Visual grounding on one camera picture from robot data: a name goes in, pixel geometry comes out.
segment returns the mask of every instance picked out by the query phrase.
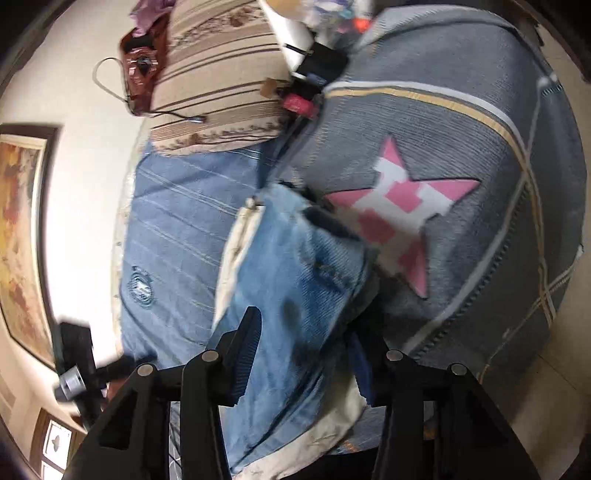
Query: star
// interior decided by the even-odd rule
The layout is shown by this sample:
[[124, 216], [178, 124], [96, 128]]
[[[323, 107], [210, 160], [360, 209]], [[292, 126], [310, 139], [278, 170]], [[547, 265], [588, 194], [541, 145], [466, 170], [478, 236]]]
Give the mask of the star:
[[427, 298], [424, 225], [445, 215], [480, 182], [471, 179], [413, 180], [394, 140], [386, 137], [374, 169], [374, 188], [333, 192], [326, 197], [337, 217], [380, 250], [378, 263], [401, 274], [417, 295]]

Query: brown handbag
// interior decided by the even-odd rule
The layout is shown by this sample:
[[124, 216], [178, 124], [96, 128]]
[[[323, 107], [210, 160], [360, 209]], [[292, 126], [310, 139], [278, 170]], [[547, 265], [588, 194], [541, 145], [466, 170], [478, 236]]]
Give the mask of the brown handbag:
[[119, 44], [127, 105], [134, 115], [150, 113], [154, 86], [166, 66], [169, 19], [170, 14], [162, 15], [142, 37], [134, 37], [131, 30]]

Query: framed painting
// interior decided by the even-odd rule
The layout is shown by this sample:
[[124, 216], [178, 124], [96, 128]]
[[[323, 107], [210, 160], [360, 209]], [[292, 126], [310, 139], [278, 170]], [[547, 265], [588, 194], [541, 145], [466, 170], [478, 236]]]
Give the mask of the framed painting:
[[52, 369], [44, 180], [58, 131], [0, 125], [0, 309], [10, 336]]

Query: metal screw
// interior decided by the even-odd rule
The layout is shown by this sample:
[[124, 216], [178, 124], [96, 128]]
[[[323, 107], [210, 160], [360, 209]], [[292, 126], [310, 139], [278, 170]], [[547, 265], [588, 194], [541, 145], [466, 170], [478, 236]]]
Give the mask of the metal screw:
[[140, 377], [147, 377], [148, 375], [151, 375], [153, 371], [154, 367], [150, 364], [140, 365], [138, 368], [138, 375]]
[[458, 377], [463, 377], [468, 372], [468, 369], [464, 367], [462, 364], [453, 364], [452, 365], [452, 373], [457, 375]]
[[201, 355], [201, 359], [204, 362], [214, 362], [218, 358], [219, 354], [215, 350], [205, 350]]
[[386, 358], [391, 362], [399, 362], [404, 358], [404, 354], [400, 350], [388, 350]]

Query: pillow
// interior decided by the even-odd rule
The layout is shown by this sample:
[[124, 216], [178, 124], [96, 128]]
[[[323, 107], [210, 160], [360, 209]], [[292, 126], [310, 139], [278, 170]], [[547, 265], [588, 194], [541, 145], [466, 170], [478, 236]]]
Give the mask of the pillow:
[[168, 44], [152, 110], [207, 121], [167, 113], [149, 119], [159, 153], [232, 150], [279, 134], [280, 103], [259, 91], [266, 78], [288, 80], [290, 73], [256, 0], [178, 0]]

